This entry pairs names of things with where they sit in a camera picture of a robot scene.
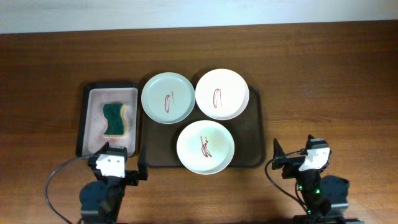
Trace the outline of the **light green plate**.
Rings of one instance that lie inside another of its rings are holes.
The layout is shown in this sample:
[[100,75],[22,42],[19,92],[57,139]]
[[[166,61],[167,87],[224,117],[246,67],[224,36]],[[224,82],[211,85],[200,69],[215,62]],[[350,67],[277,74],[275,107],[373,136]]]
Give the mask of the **light green plate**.
[[184,120],[195,106],[195,90],[183,75],[164,72],[144,85],[141,104],[148,117],[161,124]]

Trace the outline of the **pink plate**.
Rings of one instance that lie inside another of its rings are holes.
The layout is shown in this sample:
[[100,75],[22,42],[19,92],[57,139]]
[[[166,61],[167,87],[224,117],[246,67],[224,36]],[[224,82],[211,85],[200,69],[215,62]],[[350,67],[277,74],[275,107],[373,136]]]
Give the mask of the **pink plate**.
[[229,120],[239,116],[249,103],[249,88],[244,78],[225,68],[202,76],[195,88],[199,109],[208,117]]

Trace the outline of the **large brown serving tray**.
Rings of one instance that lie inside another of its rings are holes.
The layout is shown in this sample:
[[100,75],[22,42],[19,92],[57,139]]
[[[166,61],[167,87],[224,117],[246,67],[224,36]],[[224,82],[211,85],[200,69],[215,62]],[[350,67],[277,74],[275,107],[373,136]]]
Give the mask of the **large brown serving tray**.
[[[141,113],[141,148],[146,153],[146,164],[151,168],[183,168],[177,155],[177,139],[181,131],[190,123],[209,120],[199,107],[183,121],[175,124],[160,124]],[[266,144],[263,125],[261,96],[253,86],[249,87],[249,102],[246,109],[237,117],[220,121],[231,133],[235,143],[235,153],[229,167],[255,168],[266,158]]]

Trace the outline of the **green yellow sponge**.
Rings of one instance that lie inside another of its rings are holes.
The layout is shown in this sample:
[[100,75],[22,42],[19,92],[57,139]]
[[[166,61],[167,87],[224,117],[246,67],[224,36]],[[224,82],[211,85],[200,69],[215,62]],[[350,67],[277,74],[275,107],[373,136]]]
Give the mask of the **green yellow sponge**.
[[126,105],[122,103],[108,103],[103,106],[103,114],[106,120],[104,136],[107,138],[121,138],[127,132],[124,112]]

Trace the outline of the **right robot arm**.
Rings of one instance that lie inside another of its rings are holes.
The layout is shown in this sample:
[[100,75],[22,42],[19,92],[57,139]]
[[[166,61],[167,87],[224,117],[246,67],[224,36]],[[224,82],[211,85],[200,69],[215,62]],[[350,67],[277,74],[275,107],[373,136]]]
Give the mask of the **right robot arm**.
[[293,217],[294,223],[348,223],[343,214],[348,208],[349,181],[334,175],[322,177],[328,167],[331,149],[324,139],[308,135],[303,149],[286,154],[277,139],[273,140],[273,157],[266,166],[282,169],[283,179],[295,180],[295,195],[270,182],[303,208],[304,215]]

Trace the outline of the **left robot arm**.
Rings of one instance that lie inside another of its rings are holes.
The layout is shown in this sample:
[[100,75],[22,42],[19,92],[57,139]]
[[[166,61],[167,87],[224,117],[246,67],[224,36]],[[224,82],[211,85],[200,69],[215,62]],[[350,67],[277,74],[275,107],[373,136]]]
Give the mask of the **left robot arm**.
[[127,170],[127,148],[106,142],[90,155],[88,165],[96,180],[80,191],[80,223],[116,223],[127,186],[137,186],[148,179],[146,150],[142,149],[138,170]]

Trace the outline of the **small black soapy tray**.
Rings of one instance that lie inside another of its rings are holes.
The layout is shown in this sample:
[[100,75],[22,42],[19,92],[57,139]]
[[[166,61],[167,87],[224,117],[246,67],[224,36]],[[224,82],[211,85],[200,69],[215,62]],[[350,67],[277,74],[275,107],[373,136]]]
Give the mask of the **small black soapy tray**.
[[[108,120],[104,116],[104,105],[122,104],[124,133],[106,135]],[[83,89],[80,124],[76,142],[78,157],[94,154],[106,142],[112,146],[127,148],[132,157],[137,148],[137,115],[139,106],[139,88],[137,83],[99,82],[89,83]]]

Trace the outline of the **white front plate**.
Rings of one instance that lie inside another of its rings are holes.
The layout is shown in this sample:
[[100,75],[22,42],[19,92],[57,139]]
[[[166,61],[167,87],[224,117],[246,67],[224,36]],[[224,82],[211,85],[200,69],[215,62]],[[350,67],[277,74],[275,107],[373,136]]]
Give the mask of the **white front plate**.
[[212,175],[230,164],[235,143],[231,133],[222,124],[201,120],[183,129],[176,148],[185,168],[196,174]]

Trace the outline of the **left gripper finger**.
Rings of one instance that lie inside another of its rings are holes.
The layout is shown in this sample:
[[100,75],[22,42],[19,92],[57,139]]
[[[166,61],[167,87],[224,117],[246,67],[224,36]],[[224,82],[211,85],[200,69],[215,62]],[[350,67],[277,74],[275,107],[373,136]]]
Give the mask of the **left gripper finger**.
[[109,142],[106,142],[98,151],[96,151],[93,156],[99,157],[101,154],[106,154],[109,149]]
[[147,163],[146,163],[146,147],[143,146],[138,162],[137,162],[137,168],[138,168],[138,176],[140,180],[147,180],[148,179],[148,170],[147,170]]

